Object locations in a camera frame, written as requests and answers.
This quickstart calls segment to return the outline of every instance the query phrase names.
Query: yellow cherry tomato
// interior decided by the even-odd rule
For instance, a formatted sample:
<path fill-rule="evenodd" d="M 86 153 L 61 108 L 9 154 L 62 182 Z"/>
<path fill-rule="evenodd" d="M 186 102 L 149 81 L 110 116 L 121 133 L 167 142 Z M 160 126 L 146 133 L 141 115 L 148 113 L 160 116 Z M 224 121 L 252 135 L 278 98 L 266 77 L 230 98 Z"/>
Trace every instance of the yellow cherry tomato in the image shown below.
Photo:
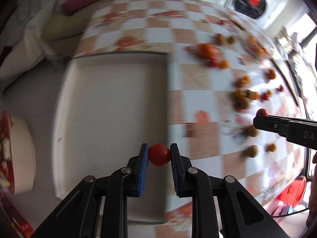
<path fill-rule="evenodd" d="M 273 92 L 272 92 L 271 90 L 268 90 L 268 91 L 266 92 L 266 94 L 268 94 L 268 96 L 270 97 L 270 96 L 273 95 Z"/>
<path fill-rule="evenodd" d="M 261 94 L 259 92 L 255 92 L 256 100 L 261 99 Z"/>
<path fill-rule="evenodd" d="M 255 100 L 256 99 L 256 93 L 254 91 L 250 92 L 250 99 Z"/>
<path fill-rule="evenodd" d="M 270 145 L 269 145 L 269 150 L 270 150 L 271 152 L 274 152 L 274 151 L 276 150 L 276 144 L 275 144 L 275 143 L 270 144 Z"/>

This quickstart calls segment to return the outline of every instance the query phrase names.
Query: table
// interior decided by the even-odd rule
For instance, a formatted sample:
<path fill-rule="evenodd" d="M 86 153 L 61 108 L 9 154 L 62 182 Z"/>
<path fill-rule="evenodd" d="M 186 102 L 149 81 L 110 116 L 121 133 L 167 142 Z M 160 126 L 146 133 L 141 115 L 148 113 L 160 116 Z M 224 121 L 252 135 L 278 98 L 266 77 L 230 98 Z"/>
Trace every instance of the table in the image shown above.
<path fill-rule="evenodd" d="M 272 115 L 297 118 L 302 117 L 301 110 L 288 89 L 276 93 L 280 84 L 286 86 L 279 74 L 269 83 L 265 79 L 264 73 L 274 65 L 252 57 L 241 42 L 218 47 L 230 62 L 229 69 L 208 68 L 185 50 L 192 44 L 212 42 L 214 33 L 229 36 L 228 28 L 218 24 L 223 12 L 273 46 L 255 20 L 219 5 L 199 0 L 117 0 L 93 14 L 75 57 L 115 51 L 168 53 L 168 144 L 176 142 L 181 155 L 210 176 L 235 176 L 265 205 L 300 173 L 304 148 L 264 131 L 245 139 L 241 128 L 252 123 L 260 108 Z M 229 96 L 235 90 L 233 82 L 246 74 L 252 77 L 250 89 L 270 89 L 274 95 L 270 101 L 253 101 L 248 110 L 237 113 Z M 277 144 L 277 151 L 266 153 L 264 147 L 271 142 Z M 258 145 L 258 155 L 242 157 L 241 151 L 253 144 Z M 191 199 L 177 198 L 172 176 L 168 185 L 168 223 L 153 227 L 154 236 L 187 237 Z"/>

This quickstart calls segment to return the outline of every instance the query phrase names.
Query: cushion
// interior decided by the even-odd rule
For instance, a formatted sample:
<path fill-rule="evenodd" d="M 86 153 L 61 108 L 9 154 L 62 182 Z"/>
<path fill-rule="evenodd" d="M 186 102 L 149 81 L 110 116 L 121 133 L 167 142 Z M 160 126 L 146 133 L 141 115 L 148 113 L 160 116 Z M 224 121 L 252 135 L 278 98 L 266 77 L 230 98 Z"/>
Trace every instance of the cushion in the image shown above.
<path fill-rule="evenodd" d="M 52 40 L 47 42 L 47 44 L 54 50 L 58 55 L 72 57 L 75 53 L 75 50 L 79 44 L 82 34 L 77 34 L 71 37 Z"/>
<path fill-rule="evenodd" d="M 82 33 L 87 27 L 97 5 L 115 0 L 100 0 L 69 16 L 64 13 L 54 14 L 42 30 L 45 41 L 57 40 Z"/>

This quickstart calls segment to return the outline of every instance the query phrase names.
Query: couch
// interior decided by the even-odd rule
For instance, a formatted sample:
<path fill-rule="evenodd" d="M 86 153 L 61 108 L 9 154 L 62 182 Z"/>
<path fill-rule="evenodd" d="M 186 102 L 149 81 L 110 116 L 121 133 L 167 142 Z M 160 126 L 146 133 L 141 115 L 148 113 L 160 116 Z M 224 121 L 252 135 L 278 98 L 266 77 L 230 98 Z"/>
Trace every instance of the couch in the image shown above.
<path fill-rule="evenodd" d="M 42 40 L 47 20 L 66 0 L 18 0 L 0 28 L 0 92 L 45 56 L 54 55 Z"/>
<path fill-rule="evenodd" d="M 115 0 L 100 0 L 86 6 L 73 15 L 67 15 L 64 12 L 55 13 L 43 27 L 42 40 L 44 40 L 56 54 L 72 57 L 81 35 L 97 6 L 112 1 Z"/>

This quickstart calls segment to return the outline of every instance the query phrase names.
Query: cherry tomato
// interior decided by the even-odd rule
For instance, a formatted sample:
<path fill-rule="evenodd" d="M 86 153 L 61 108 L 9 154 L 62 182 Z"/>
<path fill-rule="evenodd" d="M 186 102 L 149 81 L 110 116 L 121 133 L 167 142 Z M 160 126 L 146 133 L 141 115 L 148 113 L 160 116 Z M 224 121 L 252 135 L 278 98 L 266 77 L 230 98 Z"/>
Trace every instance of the cherry tomato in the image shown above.
<path fill-rule="evenodd" d="M 262 99 L 263 100 L 268 100 L 268 94 L 267 93 L 263 93 L 262 94 Z"/>
<path fill-rule="evenodd" d="M 282 85 L 280 85 L 280 86 L 277 88 L 277 90 L 278 90 L 279 92 L 283 92 L 284 87 L 283 87 Z"/>
<path fill-rule="evenodd" d="M 268 91 L 266 92 L 266 94 L 267 94 L 269 97 L 271 97 L 271 96 L 273 95 L 273 92 L 272 92 L 271 90 L 268 90 Z"/>
<path fill-rule="evenodd" d="M 199 44 L 200 55 L 206 59 L 210 59 L 215 57 L 216 49 L 212 44 Z"/>
<path fill-rule="evenodd" d="M 265 115 L 265 116 L 268 116 L 268 112 L 267 112 L 264 108 L 261 108 L 261 109 L 259 109 L 259 110 L 256 112 L 256 115 Z"/>
<path fill-rule="evenodd" d="M 227 61 L 227 60 L 222 60 L 220 63 L 219 63 L 219 68 L 220 69 L 227 69 L 230 67 L 230 63 Z"/>
<path fill-rule="evenodd" d="M 235 109 L 235 111 L 238 112 L 238 113 L 242 111 L 242 108 L 241 108 L 240 105 L 239 105 L 239 101 L 235 102 L 235 104 L 234 104 L 234 109 Z"/>
<path fill-rule="evenodd" d="M 276 150 L 276 144 L 275 143 L 271 143 L 267 146 L 267 150 L 274 152 Z"/>
<path fill-rule="evenodd" d="M 256 93 L 254 91 L 250 92 L 250 99 L 251 100 L 256 100 Z"/>
<path fill-rule="evenodd" d="M 248 75 L 243 76 L 242 79 L 243 79 L 247 84 L 250 84 L 250 83 L 251 83 L 251 77 L 248 76 Z"/>
<path fill-rule="evenodd" d="M 261 99 L 261 95 L 259 92 L 255 92 L 255 96 L 256 96 L 256 100 L 260 100 Z"/>
<path fill-rule="evenodd" d="M 217 67 L 219 65 L 219 60 L 217 58 L 210 58 L 207 60 L 206 65 L 209 67 Z"/>
<path fill-rule="evenodd" d="M 268 74 L 267 74 L 267 76 L 268 76 L 268 78 L 269 78 L 270 80 L 275 79 L 275 78 L 276 78 L 275 70 L 270 69 L 269 72 L 268 72 Z"/>
<path fill-rule="evenodd" d="M 235 96 L 238 99 L 245 97 L 245 95 L 245 92 L 243 92 L 241 89 L 237 89 L 237 91 L 235 92 Z"/>
<path fill-rule="evenodd" d="M 171 160 L 171 152 L 164 145 L 154 144 L 149 148 L 149 160 L 157 167 L 165 166 Z"/>
<path fill-rule="evenodd" d="M 237 87 L 244 87 L 245 85 L 247 85 L 247 83 L 246 83 L 246 81 L 243 80 L 243 79 L 238 79 L 238 80 L 236 81 L 236 86 L 237 86 Z"/>

